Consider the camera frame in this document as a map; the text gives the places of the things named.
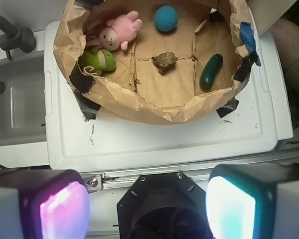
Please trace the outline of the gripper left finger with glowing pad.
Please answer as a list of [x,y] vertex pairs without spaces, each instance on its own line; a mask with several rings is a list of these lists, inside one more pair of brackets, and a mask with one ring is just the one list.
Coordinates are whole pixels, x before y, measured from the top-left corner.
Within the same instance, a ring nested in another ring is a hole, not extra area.
[[83,239],[89,216],[77,171],[0,169],[0,239]]

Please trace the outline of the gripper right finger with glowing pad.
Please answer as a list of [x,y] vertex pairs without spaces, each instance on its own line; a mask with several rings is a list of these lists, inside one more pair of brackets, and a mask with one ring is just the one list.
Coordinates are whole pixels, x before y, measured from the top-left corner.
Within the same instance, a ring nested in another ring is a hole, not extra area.
[[299,239],[299,163],[217,165],[206,213],[217,239]]

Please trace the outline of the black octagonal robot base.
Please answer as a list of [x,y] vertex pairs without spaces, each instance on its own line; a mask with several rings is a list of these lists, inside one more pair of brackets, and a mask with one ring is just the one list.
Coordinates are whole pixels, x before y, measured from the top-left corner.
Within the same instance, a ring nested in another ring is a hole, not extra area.
[[182,172],[141,175],[117,203],[122,239],[211,239],[206,192]]

